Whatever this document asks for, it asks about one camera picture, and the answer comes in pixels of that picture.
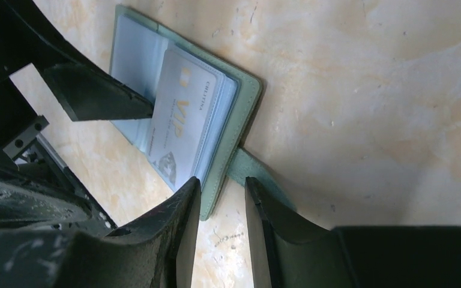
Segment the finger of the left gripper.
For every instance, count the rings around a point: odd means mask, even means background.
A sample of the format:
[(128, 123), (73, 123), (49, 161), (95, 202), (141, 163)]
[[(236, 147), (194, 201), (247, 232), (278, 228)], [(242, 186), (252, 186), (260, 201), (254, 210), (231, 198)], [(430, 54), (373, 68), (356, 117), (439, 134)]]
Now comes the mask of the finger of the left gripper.
[(67, 62), (43, 69), (41, 76), (74, 122), (152, 117), (150, 101), (98, 67)]

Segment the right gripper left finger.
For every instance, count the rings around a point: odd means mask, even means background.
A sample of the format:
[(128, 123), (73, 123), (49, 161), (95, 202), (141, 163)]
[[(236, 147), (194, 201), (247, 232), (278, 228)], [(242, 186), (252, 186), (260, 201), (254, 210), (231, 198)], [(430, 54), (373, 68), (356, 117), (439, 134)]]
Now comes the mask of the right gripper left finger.
[(0, 229), (0, 287), (190, 287), (200, 197), (192, 177), (104, 237)]

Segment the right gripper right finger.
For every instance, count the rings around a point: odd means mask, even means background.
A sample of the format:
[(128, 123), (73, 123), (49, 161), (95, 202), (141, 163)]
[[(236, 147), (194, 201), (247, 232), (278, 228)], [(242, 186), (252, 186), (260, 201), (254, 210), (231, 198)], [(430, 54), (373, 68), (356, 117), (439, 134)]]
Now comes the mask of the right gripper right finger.
[(327, 230), (245, 184), (256, 287), (461, 287), (461, 226)]

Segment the green leather card holder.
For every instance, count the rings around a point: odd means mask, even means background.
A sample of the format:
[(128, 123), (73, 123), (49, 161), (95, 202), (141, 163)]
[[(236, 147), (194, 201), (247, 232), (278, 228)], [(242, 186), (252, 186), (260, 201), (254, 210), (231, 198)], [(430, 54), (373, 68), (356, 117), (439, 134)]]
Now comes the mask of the green leather card holder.
[[(205, 221), (211, 216), (225, 178), (244, 185), (246, 178), (254, 177), (290, 206), (267, 169), (238, 146), (261, 94), (260, 81), (143, 14), (116, 6), (110, 74), (150, 101), (153, 108), (164, 53), (171, 47), (179, 47), (226, 77), (209, 116), (192, 176), (200, 180), (202, 189), (200, 219)], [(151, 119), (116, 120), (114, 126), (146, 156)]]

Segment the white card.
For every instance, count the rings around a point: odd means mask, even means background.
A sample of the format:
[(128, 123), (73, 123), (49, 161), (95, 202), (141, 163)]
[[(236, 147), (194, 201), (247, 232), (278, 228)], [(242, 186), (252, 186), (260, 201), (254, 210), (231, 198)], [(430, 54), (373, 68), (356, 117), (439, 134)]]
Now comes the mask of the white card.
[(203, 134), (225, 78), (179, 47), (164, 53), (146, 156), (173, 191), (195, 175)]

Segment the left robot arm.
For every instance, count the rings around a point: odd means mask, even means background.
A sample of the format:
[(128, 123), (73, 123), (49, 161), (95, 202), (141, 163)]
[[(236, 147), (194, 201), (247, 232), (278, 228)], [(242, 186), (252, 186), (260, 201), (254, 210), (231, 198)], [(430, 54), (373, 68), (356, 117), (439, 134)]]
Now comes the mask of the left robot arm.
[(84, 230), (115, 222), (61, 160), (11, 80), (33, 65), (74, 121), (146, 119), (152, 103), (71, 45), (33, 1), (0, 1), (0, 229)]

